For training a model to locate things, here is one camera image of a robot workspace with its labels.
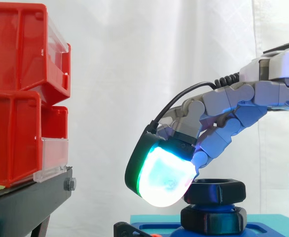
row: black clamp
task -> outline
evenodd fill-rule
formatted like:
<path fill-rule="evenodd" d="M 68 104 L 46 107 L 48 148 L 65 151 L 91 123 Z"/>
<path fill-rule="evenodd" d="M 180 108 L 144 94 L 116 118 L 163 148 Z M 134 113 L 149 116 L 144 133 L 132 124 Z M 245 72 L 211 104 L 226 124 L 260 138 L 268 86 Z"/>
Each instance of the black clamp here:
<path fill-rule="evenodd" d="M 118 222 L 114 225 L 114 237 L 152 237 L 151 235 L 138 230 L 126 222 Z"/>

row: black metal shelf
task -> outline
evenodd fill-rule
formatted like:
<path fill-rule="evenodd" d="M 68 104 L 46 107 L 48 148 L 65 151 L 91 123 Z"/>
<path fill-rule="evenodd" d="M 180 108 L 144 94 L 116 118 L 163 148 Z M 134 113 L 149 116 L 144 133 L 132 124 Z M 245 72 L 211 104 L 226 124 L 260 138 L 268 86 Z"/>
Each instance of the black metal shelf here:
<path fill-rule="evenodd" d="M 46 235 L 49 216 L 71 196 L 72 168 L 42 183 L 34 181 L 0 190 L 0 237 Z"/>

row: red plastic drawer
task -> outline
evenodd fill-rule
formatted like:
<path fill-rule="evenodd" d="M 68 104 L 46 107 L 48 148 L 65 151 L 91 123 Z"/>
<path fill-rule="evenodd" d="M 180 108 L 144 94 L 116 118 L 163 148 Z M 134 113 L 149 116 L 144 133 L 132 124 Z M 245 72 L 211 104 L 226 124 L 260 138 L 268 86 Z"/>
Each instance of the red plastic drawer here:
<path fill-rule="evenodd" d="M 47 105 L 69 98 L 70 52 L 45 5 L 0 2 L 0 90 L 33 90 Z"/>
<path fill-rule="evenodd" d="M 32 178 L 42 170 L 43 162 L 45 170 L 65 166 L 67 117 L 65 107 L 42 107 L 34 91 L 0 91 L 0 185 L 9 187 Z M 45 150 L 43 140 L 47 138 L 42 135 L 62 146 L 46 143 Z"/>

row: black hex nut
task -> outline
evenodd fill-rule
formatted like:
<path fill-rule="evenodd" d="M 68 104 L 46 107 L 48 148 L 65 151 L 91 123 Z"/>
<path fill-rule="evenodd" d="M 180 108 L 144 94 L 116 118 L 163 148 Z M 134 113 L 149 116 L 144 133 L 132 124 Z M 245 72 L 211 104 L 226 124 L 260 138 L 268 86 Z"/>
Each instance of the black hex nut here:
<path fill-rule="evenodd" d="M 246 198 L 245 184 L 234 179 L 197 179 L 184 194 L 184 201 L 197 205 L 229 205 Z"/>
<path fill-rule="evenodd" d="M 181 211 L 181 225 L 184 229 L 203 235 L 237 235 L 247 225 L 247 212 L 235 207 L 232 212 L 209 213 L 190 205 Z"/>

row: blue tray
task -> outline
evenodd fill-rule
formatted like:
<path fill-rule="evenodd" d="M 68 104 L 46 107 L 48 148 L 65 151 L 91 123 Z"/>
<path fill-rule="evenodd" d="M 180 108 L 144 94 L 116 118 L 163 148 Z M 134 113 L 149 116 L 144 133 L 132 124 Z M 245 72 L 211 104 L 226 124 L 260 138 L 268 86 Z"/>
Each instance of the blue tray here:
<path fill-rule="evenodd" d="M 132 226 L 138 230 L 146 232 L 146 230 L 154 231 L 162 237 L 169 237 L 171 234 L 163 234 L 162 230 L 176 230 L 177 234 L 173 236 L 178 237 L 206 237 L 205 235 L 198 235 L 181 228 L 180 222 L 138 222 L 133 223 Z M 285 237 L 275 230 L 269 228 L 267 225 L 257 222 L 250 222 L 247 224 L 245 231 L 241 235 L 230 235 L 225 237 Z"/>
<path fill-rule="evenodd" d="M 160 233 L 160 235 L 167 237 L 175 229 L 180 226 L 180 215 L 132 215 L 130 223 L 161 223 L 167 222 L 167 224 L 173 224 L 168 226 L 168 229 L 148 229 L 146 227 L 145 232 L 148 234 Z M 272 229 L 278 233 L 280 236 L 289 237 L 289 218 L 283 215 L 274 214 L 260 214 L 260 215 L 248 215 L 248 222 L 259 222 L 265 227 Z M 264 236 L 264 233 L 256 234 L 256 236 Z"/>

